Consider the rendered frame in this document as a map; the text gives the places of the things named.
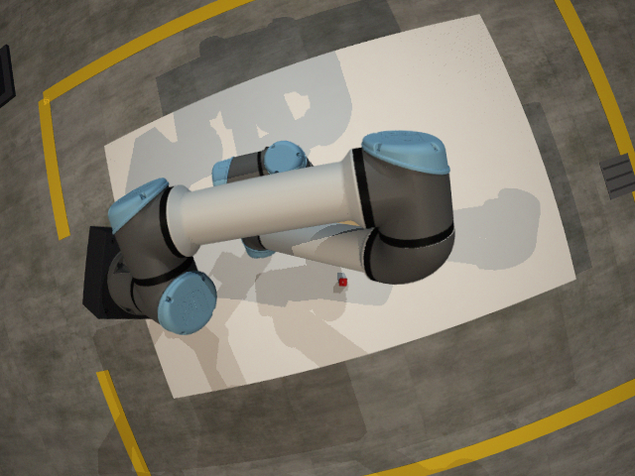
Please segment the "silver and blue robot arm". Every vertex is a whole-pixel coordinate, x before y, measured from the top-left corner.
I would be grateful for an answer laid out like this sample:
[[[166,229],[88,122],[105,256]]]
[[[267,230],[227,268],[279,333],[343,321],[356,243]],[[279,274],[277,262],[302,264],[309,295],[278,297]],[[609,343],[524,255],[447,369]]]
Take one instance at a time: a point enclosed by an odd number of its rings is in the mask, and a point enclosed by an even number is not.
[[[215,163],[212,187],[154,179],[108,210],[121,250],[108,270],[109,293],[131,314],[193,334],[217,301],[193,255],[200,245],[240,238],[255,259],[279,252],[382,284],[420,281],[454,244],[449,173],[439,138],[395,130],[366,135],[336,163],[311,167],[302,148],[279,141]],[[336,223],[349,220],[359,226]]]

